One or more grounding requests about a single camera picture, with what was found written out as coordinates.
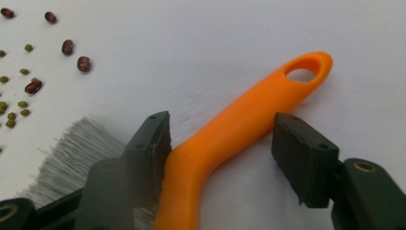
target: white surface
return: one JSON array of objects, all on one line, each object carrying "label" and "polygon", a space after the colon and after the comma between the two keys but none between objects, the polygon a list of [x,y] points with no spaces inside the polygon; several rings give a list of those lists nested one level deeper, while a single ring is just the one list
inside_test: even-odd
[{"label": "white surface", "polygon": [[[32,115],[9,130],[0,117],[0,198],[34,180],[63,130],[93,114],[128,141],[149,114],[171,114],[176,147],[255,82],[316,50],[334,58],[330,77],[294,114],[340,147],[340,159],[383,166],[406,191],[405,1],[1,1],[1,101],[27,100]],[[58,17],[55,25],[43,18]],[[62,42],[75,41],[65,57]],[[26,54],[26,43],[34,51]],[[93,69],[81,74],[80,56]],[[27,77],[20,68],[32,70]],[[33,97],[23,88],[37,77]],[[332,229],[330,210],[309,210],[271,158],[271,137],[210,178],[201,229]]]}]

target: orange handle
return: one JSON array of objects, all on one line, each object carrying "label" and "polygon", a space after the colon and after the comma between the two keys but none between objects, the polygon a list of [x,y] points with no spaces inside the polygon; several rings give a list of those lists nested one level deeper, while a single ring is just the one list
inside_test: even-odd
[{"label": "orange handle", "polygon": [[[198,229],[200,195],[210,173],[270,131],[276,112],[290,113],[323,82],[331,66],[330,55],[323,52],[296,57],[174,149],[165,166],[154,229]],[[316,77],[309,82],[290,80],[286,75],[297,69],[307,69]]]}]

